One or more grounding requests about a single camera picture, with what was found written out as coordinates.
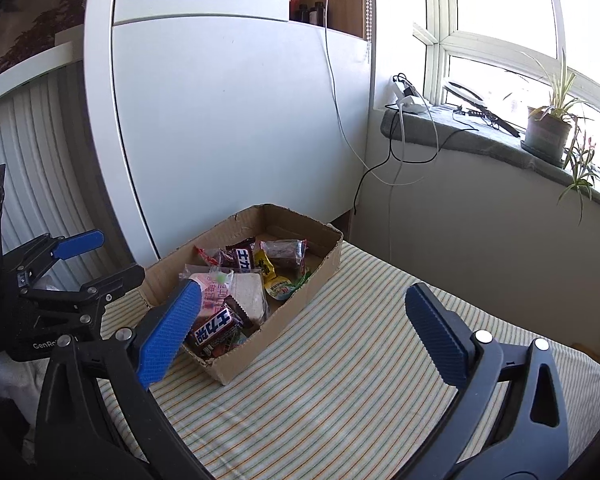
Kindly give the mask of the white gloved left hand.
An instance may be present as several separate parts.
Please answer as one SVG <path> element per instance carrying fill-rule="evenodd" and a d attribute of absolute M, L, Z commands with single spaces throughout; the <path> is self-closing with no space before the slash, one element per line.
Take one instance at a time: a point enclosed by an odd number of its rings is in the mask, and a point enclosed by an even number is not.
<path fill-rule="evenodd" d="M 10 399 L 26 421 L 35 425 L 48 361 L 16 362 L 0 353 L 0 399 Z"/>

